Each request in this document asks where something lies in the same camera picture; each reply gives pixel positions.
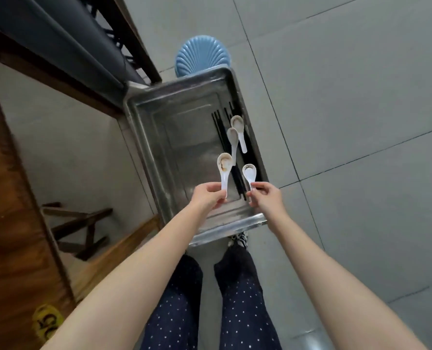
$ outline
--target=hand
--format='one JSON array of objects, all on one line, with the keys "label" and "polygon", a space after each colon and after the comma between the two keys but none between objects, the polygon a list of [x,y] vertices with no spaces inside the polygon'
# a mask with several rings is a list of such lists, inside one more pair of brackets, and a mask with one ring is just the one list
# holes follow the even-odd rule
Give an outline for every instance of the hand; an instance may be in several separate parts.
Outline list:
[{"label": "hand", "polygon": [[204,216],[212,209],[217,209],[226,202],[226,191],[220,189],[220,182],[209,182],[197,185],[189,205],[203,209]]},{"label": "hand", "polygon": [[280,214],[287,215],[280,189],[268,182],[253,182],[251,186],[255,188],[247,193],[251,197],[251,207],[259,207],[268,220]]}]

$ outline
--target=pants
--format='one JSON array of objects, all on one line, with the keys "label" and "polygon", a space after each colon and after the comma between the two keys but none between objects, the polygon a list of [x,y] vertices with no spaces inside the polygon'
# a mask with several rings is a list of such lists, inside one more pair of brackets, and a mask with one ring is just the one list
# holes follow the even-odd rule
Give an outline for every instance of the pants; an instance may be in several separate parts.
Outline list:
[{"label": "pants", "polygon": [[[219,349],[281,349],[250,253],[234,244],[214,274],[222,294]],[[146,324],[142,350],[197,349],[202,282],[200,266],[184,255]]]}]

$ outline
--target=ceramic spoon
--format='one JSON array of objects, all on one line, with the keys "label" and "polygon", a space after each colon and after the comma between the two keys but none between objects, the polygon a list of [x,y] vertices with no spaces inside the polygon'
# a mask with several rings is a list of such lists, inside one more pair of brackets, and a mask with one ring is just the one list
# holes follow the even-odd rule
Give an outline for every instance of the ceramic spoon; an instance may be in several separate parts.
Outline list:
[{"label": "ceramic spoon", "polygon": [[220,173],[221,190],[226,190],[227,198],[227,184],[229,182],[229,174],[232,168],[232,156],[228,153],[221,153],[217,158],[217,167]]},{"label": "ceramic spoon", "polygon": [[256,181],[256,167],[251,163],[246,164],[242,168],[242,173],[252,190],[251,183]]},{"label": "ceramic spoon", "polygon": [[232,165],[236,165],[237,145],[239,144],[239,134],[236,129],[229,128],[227,130],[227,138],[232,145]]},{"label": "ceramic spoon", "polygon": [[239,134],[240,147],[243,153],[247,153],[247,145],[245,145],[245,138],[243,137],[243,130],[245,125],[243,124],[243,119],[240,115],[234,115],[230,120],[230,126],[237,130]]}]

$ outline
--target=blue plastic stool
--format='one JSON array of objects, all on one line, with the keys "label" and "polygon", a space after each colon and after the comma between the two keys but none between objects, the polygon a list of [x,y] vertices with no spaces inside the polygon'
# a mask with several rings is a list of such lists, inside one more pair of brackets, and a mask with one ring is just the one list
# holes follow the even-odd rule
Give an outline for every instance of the blue plastic stool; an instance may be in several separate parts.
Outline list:
[{"label": "blue plastic stool", "polygon": [[197,35],[185,42],[175,57],[175,75],[182,77],[217,65],[230,66],[226,47],[214,37]]}]

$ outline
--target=black and white shoe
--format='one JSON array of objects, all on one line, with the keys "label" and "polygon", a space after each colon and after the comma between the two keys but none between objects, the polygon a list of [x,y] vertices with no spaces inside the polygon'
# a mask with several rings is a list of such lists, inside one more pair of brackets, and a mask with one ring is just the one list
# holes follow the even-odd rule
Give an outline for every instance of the black and white shoe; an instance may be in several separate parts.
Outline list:
[{"label": "black and white shoe", "polygon": [[230,237],[229,247],[233,246],[237,243],[240,247],[247,249],[248,246],[248,237],[245,232],[233,235]]}]

